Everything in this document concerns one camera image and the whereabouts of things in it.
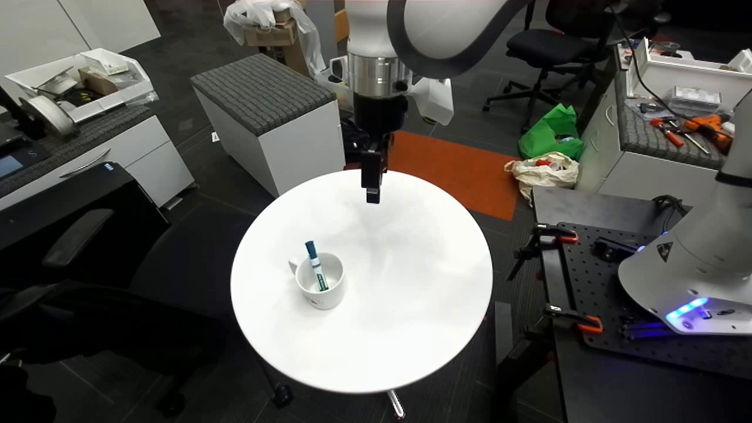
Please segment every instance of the floor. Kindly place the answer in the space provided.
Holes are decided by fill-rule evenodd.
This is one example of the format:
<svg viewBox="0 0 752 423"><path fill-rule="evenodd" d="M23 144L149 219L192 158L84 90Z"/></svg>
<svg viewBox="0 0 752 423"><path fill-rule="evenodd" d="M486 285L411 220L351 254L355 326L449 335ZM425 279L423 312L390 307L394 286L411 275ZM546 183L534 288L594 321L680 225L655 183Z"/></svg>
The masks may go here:
<svg viewBox="0 0 752 423"><path fill-rule="evenodd" d="M149 0L149 7L162 30L162 37L131 49L161 94L158 116L169 137L188 161L197 190L196 198L262 211L271 195L239 168L218 144L210 140L212 126L190 90L190 76L243 58L238 47L222 27L222 13L228 0ZM449 139L456 144L486 147L506 154L517 152L524 101L508 101L481 113L484 97L501 92L503 83L515 78L534 83L537 73L521 60L506 57L506 39L521 30L521 17L511 24L497 47L477 69L454 80L456 118L449 126L431 126L407 116L405 126L411 132ZM544 281L534 278L537 265L506 281L512 265L512 251L527 242L534 213L524 200L517 205L515 220L497 220L476 213L484 230L497 275L497 298L515 305L515 326L521 329L539 316L544 302ZM167 387L167 378L150 373L116 355L68 360L54 367L36 367L33 387L51 395L58 407L58 423L100 420L100 423L158 423L162 419L154 402ZM226 355L214 367L201 368L186 385L188 407L179 423L389 423L394 420L385 395L344 396L315 392L291 382L296 400L288 408L271 403L269 385L253 356L244 355L243 341L232 338ZM472 342L451 365L434 375L400 389L410 420L425 423L484 423L494 420L494 335L484 321ZM554 367L546 367L517 392L517 416L521 423L557 423L562 403Z"/></svg>

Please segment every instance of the white device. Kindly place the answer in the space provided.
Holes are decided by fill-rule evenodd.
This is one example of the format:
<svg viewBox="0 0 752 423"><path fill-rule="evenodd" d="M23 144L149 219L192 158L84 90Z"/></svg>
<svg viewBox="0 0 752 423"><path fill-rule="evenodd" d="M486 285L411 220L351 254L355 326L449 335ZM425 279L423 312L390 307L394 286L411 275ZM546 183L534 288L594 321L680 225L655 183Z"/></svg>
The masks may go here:
<svg viewBox="0 0 752 423"><path fill-rule="evenodd" d="M707 201L618 265L624 288L676 334L752 334L752 92Z"/></svg>

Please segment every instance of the cable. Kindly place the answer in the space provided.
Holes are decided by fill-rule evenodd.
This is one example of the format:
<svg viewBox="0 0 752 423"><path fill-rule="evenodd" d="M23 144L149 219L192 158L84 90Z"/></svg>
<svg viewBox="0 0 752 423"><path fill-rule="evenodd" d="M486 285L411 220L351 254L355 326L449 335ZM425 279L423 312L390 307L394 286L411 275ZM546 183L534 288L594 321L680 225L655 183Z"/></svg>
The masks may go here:
<svg viewBox="0 0 752 423"><path fill-rule="evenodd" d="M639 63L637 63L637 49L631 39L631 33L626 30L624 22L618 13L613 13L613 24L618 25L620 36L626 37L627 47L632 49L632 63L635 63L635 76L639 80L639 85L666 109L669 111L674 118L682 118L682 120L694 120L692 116L685 116L685 113L676 113L672 105L667 105L644 80L642 80L642 73L639 73Z"/></svg>

